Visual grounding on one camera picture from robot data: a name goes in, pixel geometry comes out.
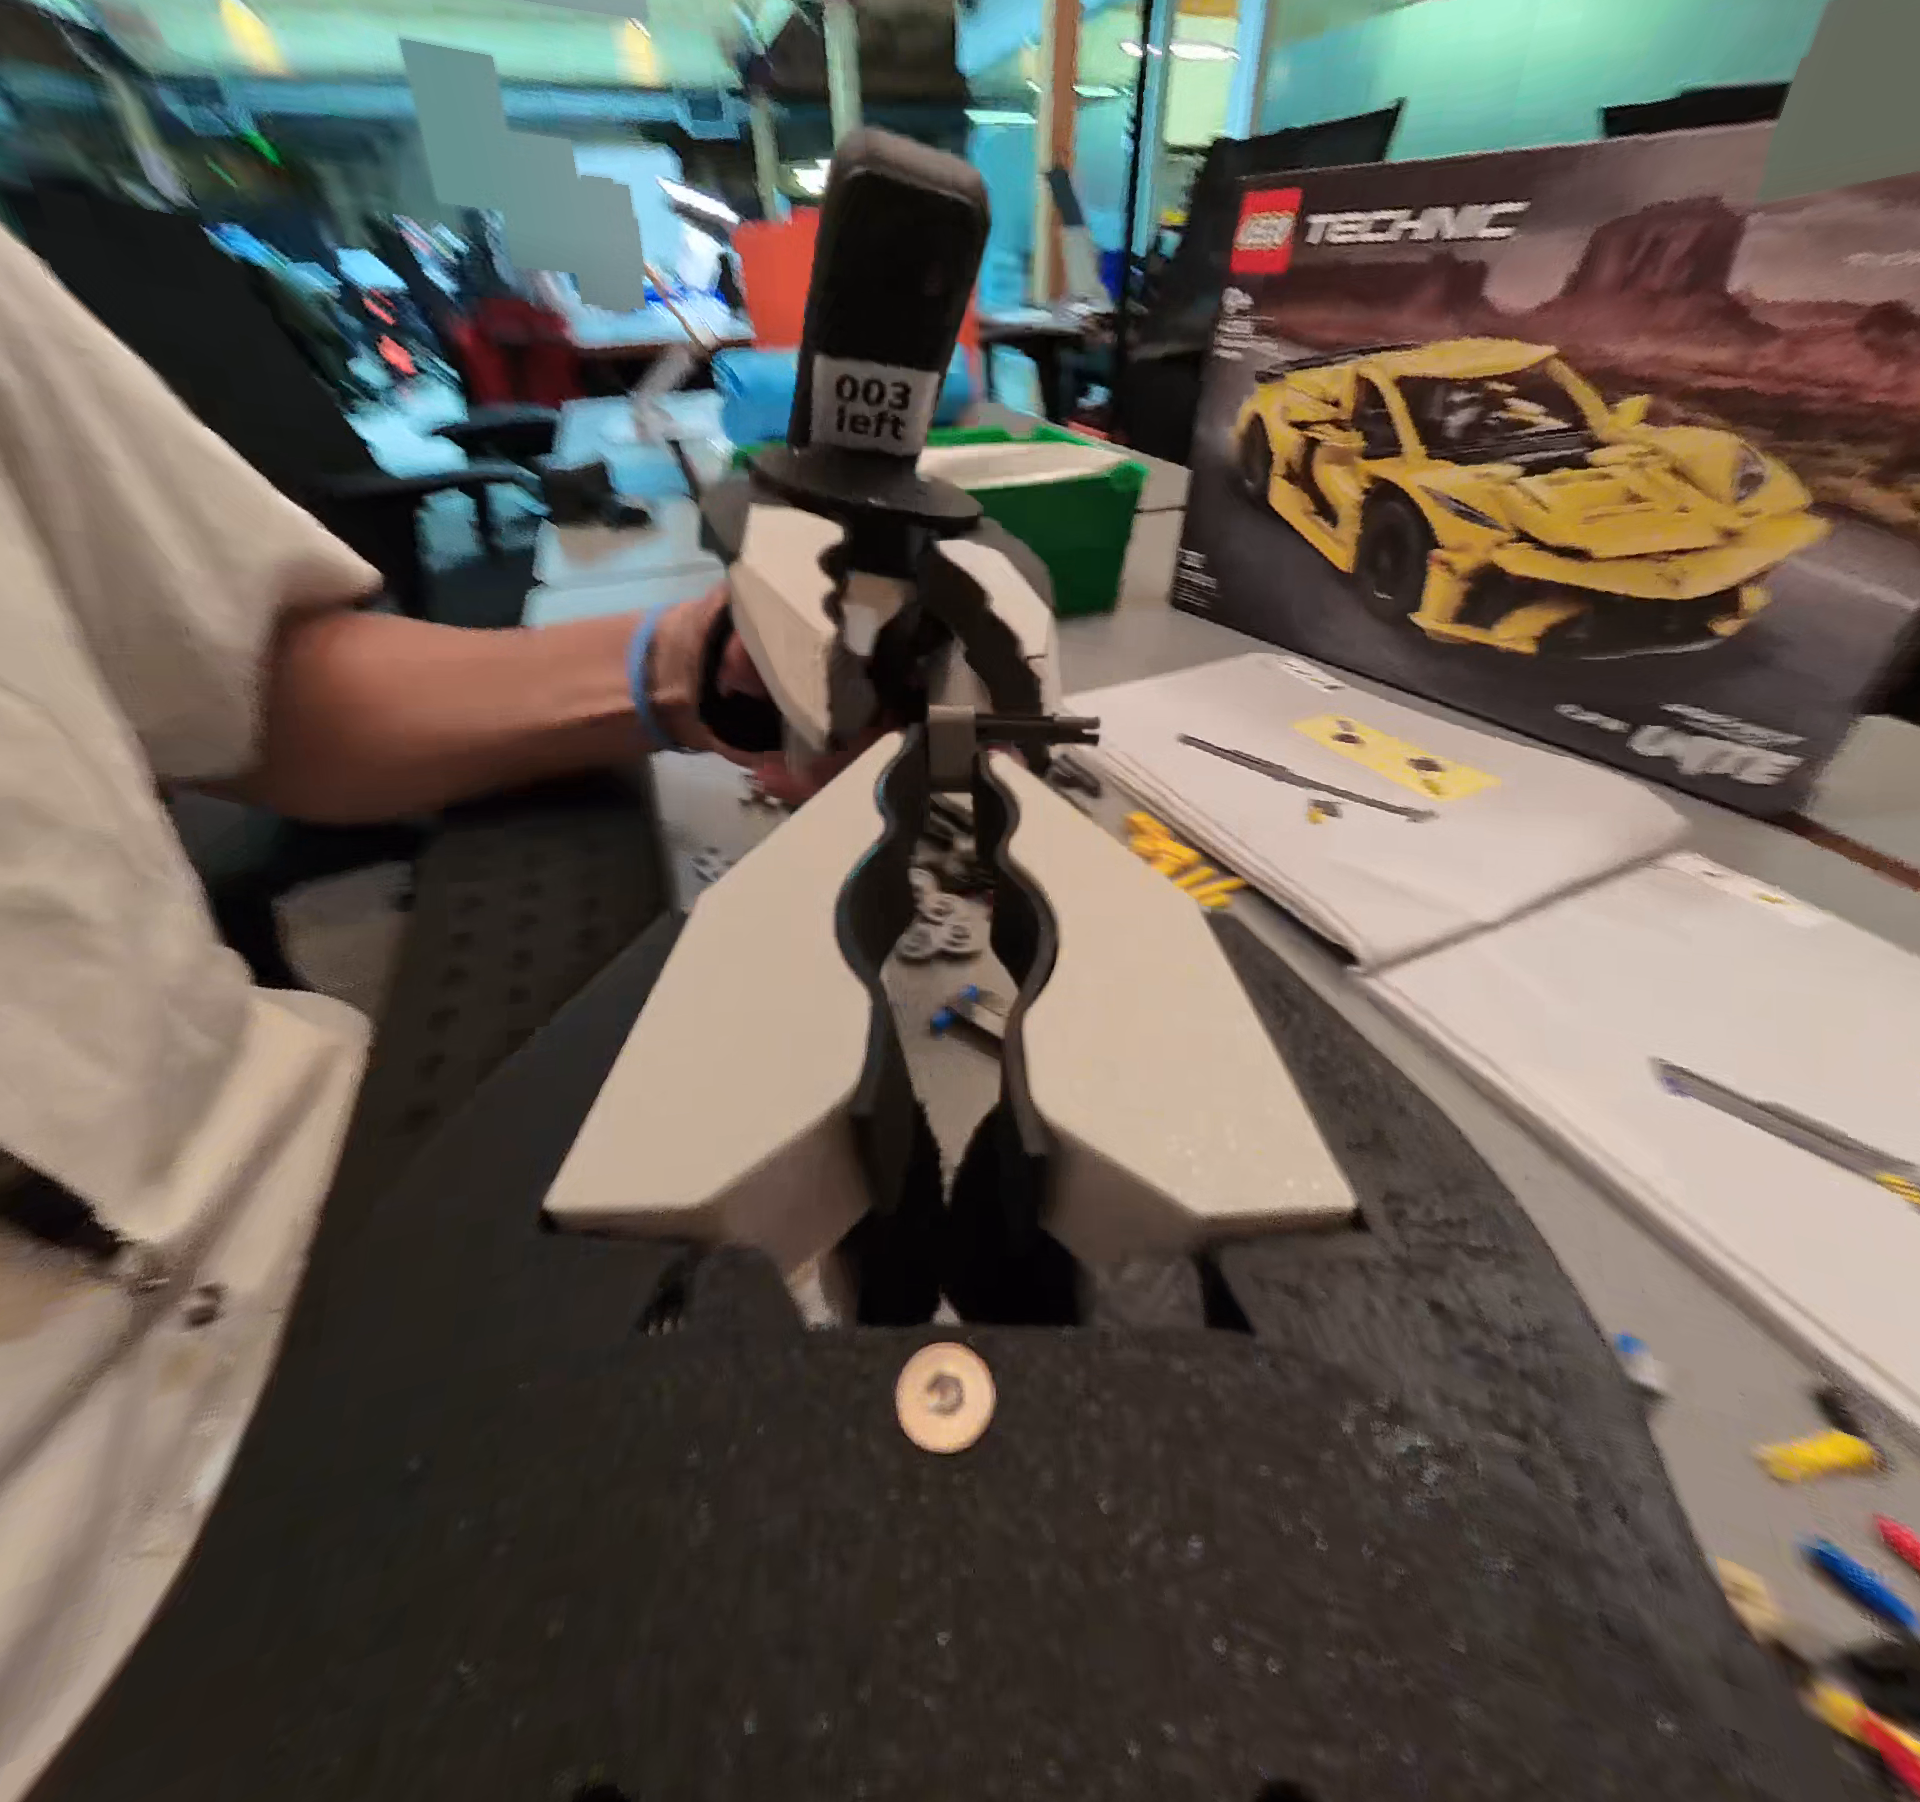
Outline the person's left forearm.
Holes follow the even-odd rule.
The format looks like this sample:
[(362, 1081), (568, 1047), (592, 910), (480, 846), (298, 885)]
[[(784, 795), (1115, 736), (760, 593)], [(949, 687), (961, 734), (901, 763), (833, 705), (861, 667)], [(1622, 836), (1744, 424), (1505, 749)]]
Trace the person's left forearm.
[(622, 769), (654, 749), (632, 687), (638, 622), (290, 618), (269, 646), (246, 763), (183, 786), (317, 825), (372, 825)]

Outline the green plastic bin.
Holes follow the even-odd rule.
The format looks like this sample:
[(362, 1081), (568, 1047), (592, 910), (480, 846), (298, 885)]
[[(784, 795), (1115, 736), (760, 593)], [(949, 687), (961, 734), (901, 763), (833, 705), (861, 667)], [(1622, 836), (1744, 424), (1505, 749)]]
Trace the green plastic bin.
[(812, 512), (846, 527), (852, 570), (886, 576), (897, 609), (919, 609), (919, 560), (938, 539), (995, 539), (1054, 615), (1113, 610), (1145, 471), (983, 497), (919, 474), (930, 447), (990, 440), (1014, 437), (962, 431), (915, 452), (826, 442), (747, 450), (699, 501), (703, 541), (730, 570), (751, 501)]

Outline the white paper sheet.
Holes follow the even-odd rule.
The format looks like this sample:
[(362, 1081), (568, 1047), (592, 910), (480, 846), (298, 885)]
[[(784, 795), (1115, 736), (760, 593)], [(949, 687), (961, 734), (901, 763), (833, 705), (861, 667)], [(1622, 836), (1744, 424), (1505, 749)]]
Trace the white paper sheet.
[(983, 497), (987, 490), (1088, 483), (1131, 474), (1131, 456), (1084, 438), (1014, 438), (930, 447), (919, 474)]

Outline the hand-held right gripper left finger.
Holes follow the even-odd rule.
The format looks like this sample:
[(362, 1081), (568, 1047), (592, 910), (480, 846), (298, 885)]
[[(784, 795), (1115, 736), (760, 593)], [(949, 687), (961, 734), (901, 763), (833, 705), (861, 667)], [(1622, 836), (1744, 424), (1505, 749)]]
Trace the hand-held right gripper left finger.
[(699, 896), (547, 1225), (814, 1268), (872, 1326), (936, 1315), (939, 1148), (883, 985), (925, 789), (925, 739), (883, 736)]

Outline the light blue package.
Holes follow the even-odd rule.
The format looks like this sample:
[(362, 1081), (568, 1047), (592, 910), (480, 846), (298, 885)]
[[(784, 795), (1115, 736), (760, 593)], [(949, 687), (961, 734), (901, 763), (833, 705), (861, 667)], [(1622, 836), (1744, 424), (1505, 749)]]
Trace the light blue package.
[(800, 346), (721, 349), (711, 361), (720, 421), (738, 450), (789, 440), (800, 390)]

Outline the black office chair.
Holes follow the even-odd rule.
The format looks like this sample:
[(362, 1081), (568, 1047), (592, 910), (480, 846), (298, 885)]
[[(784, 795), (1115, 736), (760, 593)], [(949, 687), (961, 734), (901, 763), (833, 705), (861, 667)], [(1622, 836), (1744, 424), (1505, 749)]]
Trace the black office chair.
[(6, 187), (28, 248), (175, 394), (280, 495), (372, 563), (406, 615), (429, 613), (421, 508), (459, 492), (542, 497), (541, 477), (500, 459), (418, 475), (377, 466), (368, 442), (263, 295), (263, 272), (225, 254), (190, 215), (74, 182)]

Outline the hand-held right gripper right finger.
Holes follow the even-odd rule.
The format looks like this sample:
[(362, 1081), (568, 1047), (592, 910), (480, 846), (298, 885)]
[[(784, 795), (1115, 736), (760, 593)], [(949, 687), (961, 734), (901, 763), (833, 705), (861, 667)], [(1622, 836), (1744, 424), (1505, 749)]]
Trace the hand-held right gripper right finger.
[(1064, 1326), (1094, 1284), (1337, 1237), (1358, 1190), (1202, 906), (1010, 756), (973, 772), (1000, 1085), (957, 1167), (957, 1310)]

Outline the orange plastic case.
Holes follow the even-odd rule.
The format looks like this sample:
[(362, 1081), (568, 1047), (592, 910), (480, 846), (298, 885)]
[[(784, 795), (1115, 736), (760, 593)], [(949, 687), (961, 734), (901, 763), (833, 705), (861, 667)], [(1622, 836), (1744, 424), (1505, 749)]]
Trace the orange plastic case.
[(985, 245), (947, 199), (846, 197), (788, 223), (737, 231), (747, 314), (758, 345), (835, 361), (941, 369), (979, 349)]

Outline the cluster of yellow lego pieces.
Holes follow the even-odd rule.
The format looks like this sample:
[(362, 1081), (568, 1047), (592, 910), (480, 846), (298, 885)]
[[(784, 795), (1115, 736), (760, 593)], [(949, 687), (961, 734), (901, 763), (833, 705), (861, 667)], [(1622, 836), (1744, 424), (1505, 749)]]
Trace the cluster of yellow lego pieces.
[(1120, 840), (1148, 869), (1202, 909), (1226, 909), (1247, 888), (1244, 878), (1221, 866), (1209, 854), (1203, 854), (1148, 810), (1127, 813)]

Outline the blue wristband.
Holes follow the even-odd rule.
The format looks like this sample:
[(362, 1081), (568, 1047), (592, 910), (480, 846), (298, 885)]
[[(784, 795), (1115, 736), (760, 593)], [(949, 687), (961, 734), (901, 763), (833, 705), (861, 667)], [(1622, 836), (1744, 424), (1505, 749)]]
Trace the blue wristband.
[(663, 713), (654, 700), (653, 684), (653, 653), (659, 635), (659, 627), (670, 615), (672, 606), (649, 609), (642, 615), (637, 615), (632, 632), (626, 640), (624, 653), (624, 675), (627, 684), (627, 697), (635, 713), (640, 739), (649, 754), (682, 754), (684, 749), (677, 742), (672, 728), (663, 721)]

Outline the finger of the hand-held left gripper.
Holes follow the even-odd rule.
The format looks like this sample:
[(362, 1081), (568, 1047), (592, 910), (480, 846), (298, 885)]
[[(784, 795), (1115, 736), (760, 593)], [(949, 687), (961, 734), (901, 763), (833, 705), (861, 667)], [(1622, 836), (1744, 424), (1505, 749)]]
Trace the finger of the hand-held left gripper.
[(872, 667), (889, 622), (889, 577), (852, 570), (842, 524), (751, 501), (730, 571), (733, 633), (786, 725), (786, 746), (820, 759), (877, 716)]
[(1061, 708), (1051, 605), (998, 541), (938, 539), (919, 560), (930, 708), (1046, 715)]

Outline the pile of small colourful lego pieces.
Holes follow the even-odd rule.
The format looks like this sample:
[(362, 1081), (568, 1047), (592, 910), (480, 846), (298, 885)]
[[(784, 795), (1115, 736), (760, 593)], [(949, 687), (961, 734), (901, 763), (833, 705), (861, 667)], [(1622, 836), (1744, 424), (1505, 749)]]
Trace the pile of small colourful lego pieces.
[(1916, 1798), (1916, 1438), (1832, 1361), (1675, 1361), (1610, 1333), (1741, 1633), (1868, 1798)]

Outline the lego set box with yellow car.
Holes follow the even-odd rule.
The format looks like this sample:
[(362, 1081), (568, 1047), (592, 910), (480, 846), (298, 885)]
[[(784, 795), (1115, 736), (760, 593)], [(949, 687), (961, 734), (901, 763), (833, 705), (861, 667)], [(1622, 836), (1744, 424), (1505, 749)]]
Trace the lego set box with yellow car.
[(1918, 182), (1770, 138), (1236, 173), (1173, 606), (1807, 806), (1916, 699)]

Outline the person's left hand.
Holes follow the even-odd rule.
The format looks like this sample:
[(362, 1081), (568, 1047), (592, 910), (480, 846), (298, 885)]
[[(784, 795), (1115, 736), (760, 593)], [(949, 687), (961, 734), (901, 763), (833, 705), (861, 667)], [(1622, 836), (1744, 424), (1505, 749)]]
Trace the person's left hand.
[(654, 700), (687, 754), (718, 754), (745, 769), (776, 803), (799, 806), (852, 761), (788, 746), (781, 713), (733, 627), (724, 583), (674, 605), (653, 653)]

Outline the open instruction booklet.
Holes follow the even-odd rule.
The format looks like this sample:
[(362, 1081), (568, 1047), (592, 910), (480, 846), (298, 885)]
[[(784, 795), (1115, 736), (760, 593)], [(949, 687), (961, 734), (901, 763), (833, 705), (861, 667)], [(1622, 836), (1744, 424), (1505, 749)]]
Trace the open instruction booklet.
[(1247, 655), (1086, 693), (1092, 763), (1885, 1411), (1918, 1406), (1918, 963), (1597, 764)]

